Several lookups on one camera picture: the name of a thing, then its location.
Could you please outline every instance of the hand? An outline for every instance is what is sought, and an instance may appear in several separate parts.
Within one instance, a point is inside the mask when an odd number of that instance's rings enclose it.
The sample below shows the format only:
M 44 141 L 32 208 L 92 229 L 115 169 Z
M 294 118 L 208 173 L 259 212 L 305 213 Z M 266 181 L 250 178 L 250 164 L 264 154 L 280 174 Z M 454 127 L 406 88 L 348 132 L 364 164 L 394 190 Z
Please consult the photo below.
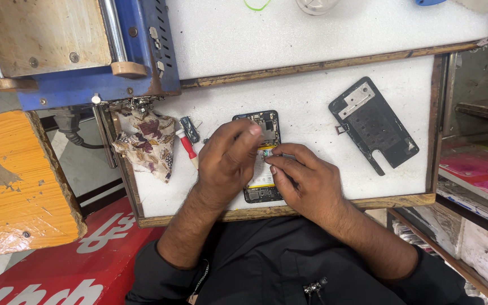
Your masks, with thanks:
M 249 119 L 223 124 L 199 153 L 199 180 L 193 191 L 214 210 L 225 206 L 252 179 L 261 127 Z
M 283 143 L 272 153 L 294 155 L 298 161 L 281 156 L 265 158 L 272 165 L 274 183 L 285 202 L 302 216 L 319 226 L 332 225 L 333 219 L 343 218 L 352 208 L 342 195 L 336 166 L 321 160 L 301 144 Z

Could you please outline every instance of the smartphone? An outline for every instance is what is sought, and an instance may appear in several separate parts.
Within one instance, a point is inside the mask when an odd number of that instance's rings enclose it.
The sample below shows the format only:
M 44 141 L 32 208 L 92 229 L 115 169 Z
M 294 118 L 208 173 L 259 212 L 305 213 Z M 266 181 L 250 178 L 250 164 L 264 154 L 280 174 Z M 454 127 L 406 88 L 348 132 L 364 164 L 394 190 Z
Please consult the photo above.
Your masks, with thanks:
M 244 188 L 244 199 L 249 204 L 283 200 L 275 186 L 270 165 L 264 162 L 265 157 L 272 156 L 272 149 L 281 143 L 278 113 L 275 110 L 239 114 L 233 121 L 248 118 L 261 126 L 264 141 L 257 148 L 253 177 Z

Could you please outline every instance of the floor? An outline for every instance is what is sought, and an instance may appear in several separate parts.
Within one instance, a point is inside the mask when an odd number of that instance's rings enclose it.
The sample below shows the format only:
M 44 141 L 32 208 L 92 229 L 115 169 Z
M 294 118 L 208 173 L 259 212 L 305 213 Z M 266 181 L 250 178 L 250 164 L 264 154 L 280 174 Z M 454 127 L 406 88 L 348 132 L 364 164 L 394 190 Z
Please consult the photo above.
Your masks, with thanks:
M 488 47 L 477 52 L 462 52 L 459 55 L 462 61 L 459 60 L 460 67 L 456 71 L 453 105 L 461 101 L 488 98 Z M 0 113 L 18 108 L 20 106 L 15 93 L 0 92 Z M 46 111 L 39 112 L 40 117 L 47 115 L 49 114 Z M 452 120 L 453 130 L 463 133 L 472 130 L 471 125 L 460 123 L 458 116 L 453 116 Z M 482 120 L 478 121 L 479 124 L 484 124 Z M 81 123 L 80 128 L 79 134 L 87 143 L 101 143 L 95 120 Z M 66 139 L 58 135 L 57 131 L 50 131 L 47 134 L 53 142 L 54 150 L 59 154 L 60 164 L 76 196 L 120 177 L 118 169 L 108 167 L 102 149 L 90 150 L 78 147 L 65 141 Z M 31 252 L 32 250 L 0 256 L 0 273 L 24 259 Z

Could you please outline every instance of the brown patterned cloth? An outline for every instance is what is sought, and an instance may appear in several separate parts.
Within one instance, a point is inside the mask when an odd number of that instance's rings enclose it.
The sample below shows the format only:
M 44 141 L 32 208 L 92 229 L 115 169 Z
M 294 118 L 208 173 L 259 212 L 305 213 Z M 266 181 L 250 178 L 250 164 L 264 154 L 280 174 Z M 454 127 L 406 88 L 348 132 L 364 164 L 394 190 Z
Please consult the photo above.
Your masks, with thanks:
M 125 107 L 111 107 L 120 121 L 127 121 L 138 132 L 126 135 L 122 131 L 112 146 L 117 153 L 133 164 L 142 165 L 153 175 L 168 183 L 173 167 L 173 145 L 176 119 L 154 114 L 152 110 L 142 114 Z

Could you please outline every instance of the white foam mat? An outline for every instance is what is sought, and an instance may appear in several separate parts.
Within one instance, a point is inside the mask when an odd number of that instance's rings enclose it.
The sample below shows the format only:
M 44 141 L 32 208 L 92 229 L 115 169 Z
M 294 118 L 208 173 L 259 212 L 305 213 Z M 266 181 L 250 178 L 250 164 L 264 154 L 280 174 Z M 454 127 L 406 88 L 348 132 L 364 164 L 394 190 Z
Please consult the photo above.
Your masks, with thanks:
M 184 90 L 179 97 L 156 104 L 160 114 L 191 116 L 201 138 L 208 138 L 235 114 L 276 110 L 282 142 L 307 145 L 320 158 L 337 165 L 344 194 L 349 199 L 423 193 L 427 171 L 430 79 L 433 56 L 340 68 L 321 72 L 245 81 L 210 88 Z M 385 171 L 378 176 L 348 135 L 336 135 L 338 125 L 328 105 L 363 76 L 369 76 L 420 148 L 396 169 L 376 151 Z M 127 125 L 123 129 L 132 131 Z M 202 143 L 193 146 L 196 153 Z M 177 140 L 173 176 L 168 184 L 135 166 L 139 197 L 146 217 L 173 215 L 197 180 L 186 150 Z M 240 193 L 228 209 L 278 206 L 283 201 L 248 204 Z
M 247 0 L 262 7 L 267 0 Z M 308 16 L 295 0 L 168 1 L 180 79 L 354 58 L 488 36 L 488 13 L 445 1 L 342 0 Z

